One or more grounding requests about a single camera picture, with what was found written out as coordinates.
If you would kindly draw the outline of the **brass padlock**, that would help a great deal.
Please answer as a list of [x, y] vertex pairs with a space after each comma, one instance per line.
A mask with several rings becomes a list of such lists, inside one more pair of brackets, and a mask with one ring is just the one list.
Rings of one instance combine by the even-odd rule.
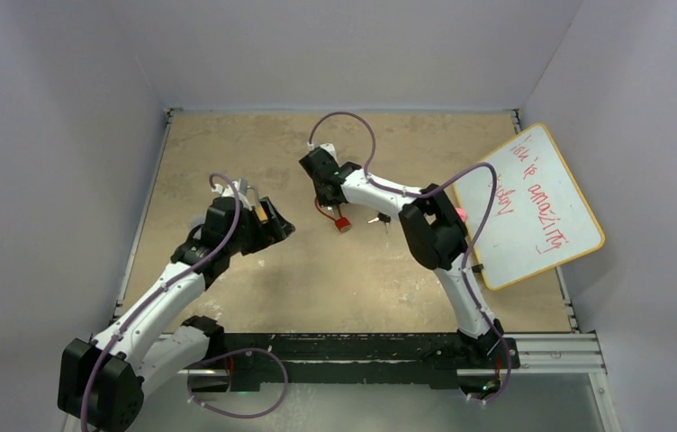
[[265, 224], [265, 223], [269, 222], [269, 216], [266, 212], [266, 208], [265, 208], [264, 203], [262, 201], [259, 201], [257, 203], [256, 215], [257, 215], [257, 218], [258, 218], [258, 220], [260, 221], [261, 224]]

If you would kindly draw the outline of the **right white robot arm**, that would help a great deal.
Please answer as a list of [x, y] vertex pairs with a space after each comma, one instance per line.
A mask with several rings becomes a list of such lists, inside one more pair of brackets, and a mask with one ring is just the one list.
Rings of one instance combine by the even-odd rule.
[[471, 248], [466, 226], [442, 188], [396, 184], [356, 163], [340, 165], [331, 144], [310, 144], [308, 149], [300, 165], [319, 203], [365, 206], [401, 224], [412, 257], [434, 273], [450, 302], [465, 360], [483, 366], [500, 355], [508, 363], [509, 341], [467, 266]]

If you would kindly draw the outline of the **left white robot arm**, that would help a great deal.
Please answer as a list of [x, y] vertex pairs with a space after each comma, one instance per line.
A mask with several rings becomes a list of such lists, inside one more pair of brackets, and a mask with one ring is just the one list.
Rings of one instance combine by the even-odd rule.
[[295, 226], [264, 197], [254, 207], [238, 198], [215, 199], [157, 281], [119, 319], [85, 341], [73, 339], [61, 359], [58, 406], [84, 431], [124, 431], [161, 384], [190, 365], [232, 373], [235, 357], [252, 346], [228, 350], [216, 320], [186, 319], [170, 338], [159, 335], [230, 266], [290, 237]]

